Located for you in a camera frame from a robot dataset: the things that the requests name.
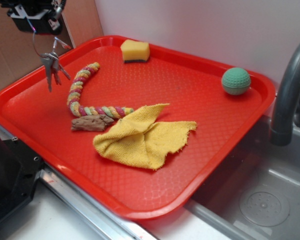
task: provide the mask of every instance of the rope toy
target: rope toy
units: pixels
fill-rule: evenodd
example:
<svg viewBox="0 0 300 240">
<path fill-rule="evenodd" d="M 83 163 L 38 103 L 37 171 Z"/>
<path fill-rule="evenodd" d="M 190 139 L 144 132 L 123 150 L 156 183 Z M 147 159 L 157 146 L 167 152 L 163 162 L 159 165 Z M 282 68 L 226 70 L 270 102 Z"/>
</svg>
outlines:
<svg viewBox="0 0 300 240">
<path fill-rule="evenodd" d="M 80 104 L 80 96 L 83 90 L 84 83 L 90 79 L 100 68 L 99 63 L 94 62 L 81 69 L 76 75 L 70 87 L 66 105 L 71 113 L 80 118 L 89 115 L 107 115 L 112 119 L 121 119 L 132 113 L 134 110 L 130 107 L 119 106 L 82 106 Z"/>
</svg>

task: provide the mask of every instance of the gray faucet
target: gray faucet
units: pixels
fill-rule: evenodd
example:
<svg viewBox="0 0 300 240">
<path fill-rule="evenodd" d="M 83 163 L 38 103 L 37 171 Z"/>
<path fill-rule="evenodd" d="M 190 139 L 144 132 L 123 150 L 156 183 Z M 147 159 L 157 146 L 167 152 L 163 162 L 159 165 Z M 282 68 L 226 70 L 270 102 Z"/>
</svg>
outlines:
<svg viewBox="0 0 300 240">
<path fill-rule="evenodd" d="M 283 75 L 272 114 L 269 140 L 277 146 L 291 142 L 293 121 L 300 127 L 300 44 Z"/>
</svg>

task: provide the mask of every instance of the keys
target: keys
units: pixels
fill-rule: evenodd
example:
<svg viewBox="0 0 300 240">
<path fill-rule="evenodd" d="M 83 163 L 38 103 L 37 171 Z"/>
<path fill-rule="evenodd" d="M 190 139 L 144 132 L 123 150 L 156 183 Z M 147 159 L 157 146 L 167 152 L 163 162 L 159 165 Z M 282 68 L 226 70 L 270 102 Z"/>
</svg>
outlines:
<svg viewBox="0 0 300 240">
<path fill-rule="evenodd" d="M 66 72 L 66 70 L 59 63 L 59 56 L 54 51 L 50 52 L 50 53 L 41 54 L 40 60 L 43 63 L 44 68 L 45 68 L 45 75 L 46 75 L 46 79 L 47 79 L 47 82 L 48 82 L 48 88 L 49 88 L 50 92 L 52 91 L 52 86 L 51 86 L 52 75 L 54 77 L 55 83 L 57 85 L 61 85 L 61 80 L 60 80 L 60 77 L 58 75 L 59 70 L 61 70 L 61 72 L 63 72 L 63 74 L 69 80 L 71 79 L 69 74 Z"/>
</svg>

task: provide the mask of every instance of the towel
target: towel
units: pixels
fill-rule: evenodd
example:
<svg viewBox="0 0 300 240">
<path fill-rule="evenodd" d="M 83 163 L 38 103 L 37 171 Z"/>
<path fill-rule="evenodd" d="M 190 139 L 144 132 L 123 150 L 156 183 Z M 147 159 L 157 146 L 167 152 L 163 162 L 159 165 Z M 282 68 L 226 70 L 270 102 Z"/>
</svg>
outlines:
<svg viewBox="0 0 300 240">
<path fill-rule="evenodd" d="M 155 122 L 168 104 L 143 106 L 119 119 L 109 132 L 97 135 L 93 145 L 104 158 L 131 167 L 157 170 L 188 142 L 194 121 Z"/>
</svg>

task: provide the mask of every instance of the stainless steel sink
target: stainless steel sink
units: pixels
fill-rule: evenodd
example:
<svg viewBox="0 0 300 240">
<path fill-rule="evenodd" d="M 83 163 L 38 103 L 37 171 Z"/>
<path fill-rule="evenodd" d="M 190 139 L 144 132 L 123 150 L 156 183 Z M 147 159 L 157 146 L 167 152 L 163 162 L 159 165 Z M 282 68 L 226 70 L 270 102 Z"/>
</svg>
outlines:
<svg viewBox="0 0 300 240">
<path fill-rule="evenodd" d="M 262 117 L 185 206 L 232 239 L 300 240 L 300 128 L 269 143 Z"/>
</svg>

